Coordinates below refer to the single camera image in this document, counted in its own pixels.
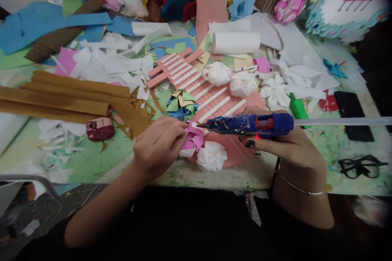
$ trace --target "black nail polish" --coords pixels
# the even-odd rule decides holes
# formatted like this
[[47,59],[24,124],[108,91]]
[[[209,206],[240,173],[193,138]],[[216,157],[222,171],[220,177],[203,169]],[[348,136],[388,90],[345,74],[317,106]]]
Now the black nail polish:
[[253,148],[254,147],[254,141],[252,141],[252,140],[247,141],[245,147]]

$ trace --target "light blue paper flower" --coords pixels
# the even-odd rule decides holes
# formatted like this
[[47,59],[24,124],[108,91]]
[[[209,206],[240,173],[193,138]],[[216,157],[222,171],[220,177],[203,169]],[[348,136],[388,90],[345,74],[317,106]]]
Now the light blue paper flower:
[[253,13],[253,5],[256,0],[233,0],[233,4],[229,6],[231,13],[231,21],[241,19]]

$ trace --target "green highlighter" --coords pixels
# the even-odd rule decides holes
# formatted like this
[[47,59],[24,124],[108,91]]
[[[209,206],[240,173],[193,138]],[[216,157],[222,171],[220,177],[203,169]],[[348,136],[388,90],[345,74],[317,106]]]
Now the green highlighter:
[[[290,93],[290,106],[294,112],[296,119],[309,119],[305,107],[301,99],[295,99],[293,93]],[[303,126],[303,128],[311,128],[312,126]]]

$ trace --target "table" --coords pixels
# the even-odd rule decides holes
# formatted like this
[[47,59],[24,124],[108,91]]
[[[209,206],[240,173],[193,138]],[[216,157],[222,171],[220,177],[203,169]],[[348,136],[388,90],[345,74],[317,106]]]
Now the table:
[[[344,55],[343,45],[334,40],[321,42],[316,37],[306,36],[315,50],[322,58],[339,59],[341,56],[333,56],[335,52],[343,52],[345,58],[350,58],[350,54]],[[345,70],[349,66],[355,66],[355,60],[346,60]],[[8,70],[7,74],[17,73],[20,77],[14,81],[17,83],[29,78],[32,72],[42,66],[30,65]],[[377,108],[366,88],[365,84],[350,84],[350,81],[343,80],[344,91],[354,91],[359,96],[362,108],[366,116],[379,116]],[[166,101],[174,87],[169,90],[162,90],[158,97],[164,110]],[[158,111],[155,118],[162,114]],[[338,118],[338,112],[326,113],[318,106],[309,113],[310,118]],[[30,118],[19,135],[14,139],[8,149],[0,157],[0,173],[26,172],[27,166],[39,166],[44,152],[38,149],[44,142],[37,139],[40,133],[37,122],[39,119]],[[392,143],[389,133],[384,126],[371,127],[374,143],[353,142],[348,140],[344,129],[339,126],[320,126],[306,129],[305,133],[309,139],[320,150],[325,158],[327,168],[327,190],[337,194],[350,195],[391,195],[392,191]],[[83,182],[83,183],[109,183],[113,181],[127,166],[133,158],[132,147],[134,141],[129,141],[121,131],[117,131],[115,136],[107,142],[107,149],[101,154],[102,145],[87,139],[78,146],[87,148],[85,152],[76,152],[63,167],[66,172],[57,174],[51,172],[54,182]],[[381,175],[378,179],[372,180],[365,176],[352,180],[340,173],[338,159],[356,159],[363,155],[372,154],[379,160],[389,162],[390,165],[380,167]],[[262,153],[243,166],[223,169],[219,173],[205,173],[201,171],[195,163],[183,159],[176,160],[174,164],[160,178],[154,180],[155,185],[178,186],[178,187],[199,187],[216,188],[225,190],[265,190],[270,187],[273,171],[276,163],[276,156]]]

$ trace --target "smartphone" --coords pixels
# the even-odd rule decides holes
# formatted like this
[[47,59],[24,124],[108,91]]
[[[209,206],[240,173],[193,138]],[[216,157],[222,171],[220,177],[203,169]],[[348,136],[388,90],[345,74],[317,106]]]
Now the smartphone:
[[[365,117],[358,96],[355,93],[337,91],[334,95],[341,117]],[[352,141],[374,142],[369,126],[346,126],[346,133]]]

